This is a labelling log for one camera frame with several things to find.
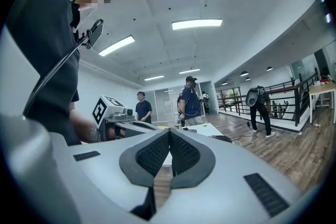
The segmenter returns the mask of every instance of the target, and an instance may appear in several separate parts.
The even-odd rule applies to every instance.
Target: railing
[[[285,115],[285,114],[293,114],[293,117],[290,117],[289,119],[284,119],[282,117],[276,118],[279,120],[285,120],[285,121],[295,121],[295,126],[298,126],[300,123],[300,118],[307,109],[307,107],[310,105],[309,102],[309,87],[312,86],[316,81],[319,80],[317,69],[315,68],[315,74],[310,76],[305,81],[302,80],[301,74],[299,74],[300,83],[297,85],[294,85],[295,81],[287,81],[284,83],[280,83],[277,85],[265,87],[266,92],[269,94],[271,99],[271,107],[272,111],[279,113],[279,115]],[[293,92],[292,96],[288,97],[282,97],[282,98],[273,98],[273,94],[277,93],[286,93],[286,92]],[[220,91],[221,98],[217,98],[218,105],[220,110],[224,110],[225,112],[236,112],[240,116],[241,114],[250,115],[249,107],[245,105],[245,99],[246,95],[234,95],[233,97],[227,97],[223,98],[222,91]],[[276,100],[285,100],[285,99],[294,99],[294,104],[275,104]],[[276,111],[278,107],[285,106],[286,109],[284,111]],[[295,106],[294,112],[287,111],[288,106]]]

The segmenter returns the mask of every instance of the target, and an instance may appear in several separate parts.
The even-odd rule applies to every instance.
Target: white table
[[[312,123],[313,109],[315,110],[315,105],[312,105],[312,96],[331,92],[331,108],[334,108],[334,124],[336,122],[336,86],[332,81],[324,85],[313,86],[309,89],[309,101],[310,101],[310,123]]]
[[[187,128],[197,130],[198,134],[203,134],[205,136],[222,135],[222,133],[217,130],[216,127],[213,126],[211,123],[188,126]],[[170,152],[168,153],[167,158],[164,160],[163,165],[172,165],[172,155],[170,154]]]

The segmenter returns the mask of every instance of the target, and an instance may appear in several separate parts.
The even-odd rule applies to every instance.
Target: white ceiling
[[[211,76],[244,50],[276,4],[277,0],[112,0],[88,16],[82,14],[86,18],[80,30],[104,20],[103,35],[93,48],[97,52],[132,35],[134,43],[105,57],[137,75],[132,82],[145,86],[144,78],[164,75],[174,80],[191,68]],[[223,23],[216,28],[172,30],[174,21],[200,17],[221,18]]]
[[[253,81],[254,78],[264,75],[267,67],[277,69],[289,65],[323,48],[335,37],[333,25],[326,22],[321,1],[316,0],[285,33],[221,81],[216,82],[215,87],[222,87],[223,81],[228,82],[224,87],[245,83],[247,77]],[[249,75],[241,77],[242,71],[247,71]]]

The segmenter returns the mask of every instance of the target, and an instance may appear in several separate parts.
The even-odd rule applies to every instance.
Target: white shoe
[[[271,134],[266,135],[266,138],[269,138],[269,137],[274,136],[274,135],[275,135],[275,132],[271,132]]]

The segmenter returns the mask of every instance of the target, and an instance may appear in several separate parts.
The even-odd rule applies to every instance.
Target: wooden floor
[[[320,183],[334,158],[336,150],[336,127],[332,123],[333,110],[327,107],[316,108],[312,124],[309,121],[302,129],[302,134],[292,133],[273,128],[276,135],[265,138],[265,126],[257,124],[257,137],[241,137],[242,146],[250,150],[271,166],[285,174],[305,193]],[[206,116],[222,134],[231,139],[241,135],[252,135],[246,120],[224,114]],[[173,123],[156,125],[170,126]],[[172,174],[168,167],[161,168],[154,180],[156,206],[160,208],[170,194]]]

